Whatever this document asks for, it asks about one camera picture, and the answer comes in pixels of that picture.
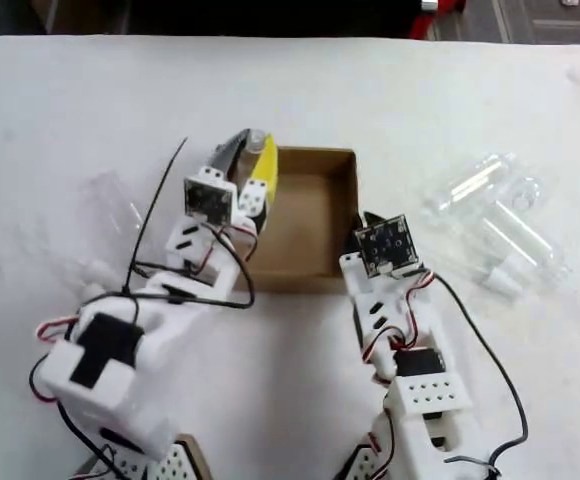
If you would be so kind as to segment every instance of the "floor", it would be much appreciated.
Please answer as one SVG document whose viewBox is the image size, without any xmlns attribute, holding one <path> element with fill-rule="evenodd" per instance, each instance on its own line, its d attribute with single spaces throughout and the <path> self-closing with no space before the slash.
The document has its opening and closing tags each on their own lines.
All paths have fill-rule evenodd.
<svg viewBox="0 0 580 480">
<path fill-rule="evenodd" d="M 580 4 L 559 0 L 468 0 L 462 15 L 440 18 L 430 40 L 542 45 L 580 44 Z"/>
<path fill-rule="evenodd" d="M 128 33 L 131 24 L 132 9 L 127 8 L 131 0 L 31 1 L 52 33 Z M 463 14 L 439 18 L 428 39 L 580 44 L 580 5 L 564 7 L 560 0 L 468 0 Z"/>
</svg>

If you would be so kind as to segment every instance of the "robotic arm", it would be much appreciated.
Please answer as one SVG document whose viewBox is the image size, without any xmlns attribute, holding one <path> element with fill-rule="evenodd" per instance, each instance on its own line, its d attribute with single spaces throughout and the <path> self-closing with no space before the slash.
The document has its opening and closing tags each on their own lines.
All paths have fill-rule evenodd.
<svg viewBox="0 0 580 480">
<path fill-rule="evenodd" d="M 372 224 L 355 232 L 356 248 L 339 263 L 362 359 L 387 393 L 383 411 L 337 479 L 495 478 L 496 456 L 484 446 L 444 315 L 425 290 L 435 274 L 419 261 L 404 216 L 366 219 Z"/>
<path fill-rule="evenodd" d="M 247 176 L 232 171 L 248 160 Z M 241 174 L 243 185 L 229 173 Z M 165 397 L 181 338 L 213 306 L 252 304 L 252 291 L 248 303 L 227 301 L 244 270 L 235 247 L 245 244 L 248 255 L 256 247 L 276 177 L 272 137 L 256 130 L 235 136 L 184 180 L 185 213 L 166 243 L 165 265 L 134 261 L 137 272 L 156 270 L 142 288 L 104 293 L 80 309 L 40 375 L 82 427 L 155 460 L 166 456 L 180 433 Z"/>
</svg>

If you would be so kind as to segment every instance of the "open cardboard box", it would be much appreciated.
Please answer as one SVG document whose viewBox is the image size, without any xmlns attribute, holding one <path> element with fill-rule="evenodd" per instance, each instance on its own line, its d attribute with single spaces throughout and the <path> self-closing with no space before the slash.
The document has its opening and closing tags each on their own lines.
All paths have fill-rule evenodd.
<svg viewBox="0 0 580 480">
<path fill-rule="evenodd" d="M 278 161 L 277 195 L 249 263 L 255 288 L 344 292 L 339 257 L 358 211 L 354 152 L 279 147 Z"/>
</svg>

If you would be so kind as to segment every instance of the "table surface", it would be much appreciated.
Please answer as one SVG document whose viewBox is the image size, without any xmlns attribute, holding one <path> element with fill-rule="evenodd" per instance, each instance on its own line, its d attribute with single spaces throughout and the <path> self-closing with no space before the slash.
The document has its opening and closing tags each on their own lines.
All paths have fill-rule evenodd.
<svg viewBox="0 0 580 480">
<path fill-rule="evenodd" d="M 485 152 L 515 152 L 538 172 L 548 199 L 538 220 L 570 277 L 514 304 L 454 281 L 528 410 L 530 440 L 500 467 L 510 478 L 580 478 L 580 47 L 2 37 L 0 479 L 65 478 L 86 455 L 26 384 L 44 351 L 34 327 L 77 306 L 60 265 L 102 255 L 79 213 L 84 182 L 114 170 L 145 205 L 182 136 L 175 178 L 247 126 L 285 145 L 354 149 L 360 204 L 386 216 L 416 218 L 422 185 Z M 179 197 L 171 179 L 156 239 Z M 518 432 L 509 393 L 433 288 L 495 446 Z M 260 295 L 252 311 L 194 323 L 186 341 L 173 378 L 179 420 L 218 479 L 331 478 L 379 410 L 344 297 Z"/>
</svg>

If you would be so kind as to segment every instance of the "mounting holes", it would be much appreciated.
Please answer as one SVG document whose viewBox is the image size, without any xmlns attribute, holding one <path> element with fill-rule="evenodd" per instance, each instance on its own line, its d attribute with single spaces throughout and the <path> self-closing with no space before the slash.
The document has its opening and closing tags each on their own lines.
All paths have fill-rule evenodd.
<svg viewBox="0 0 580 480">
<path fill-rule="evenodd" d="M 374 322 L 373 328 L 381 328 L 388 321 L 388 317 L 379 317 L 379 320 Z"/>
<path fill-rule="evenodd" d="M 199 230 L 199 227 L 195 225 L 194 227 L 186 228 L 183 232 L 181 232 L 181 235 L 190 235 L 191 233 L 194 233 L 197 230 Z"/>
<path fill-rule="evenodd" d="M 192 245 L 192 241 L 186 240 L 185 242 L 176 245 L 174 248 L 175 250 L 183 250 L 184 248 L 188 248 L 190 245 Z"/>
<path fill-rule="evenodd" d="M 370 313 L 375 314 L 379 311 L 379 309 L 383 307 L 383 303 L 377 302 L 375 303 L 372 308 L 370 308 Z"/>
</svg>

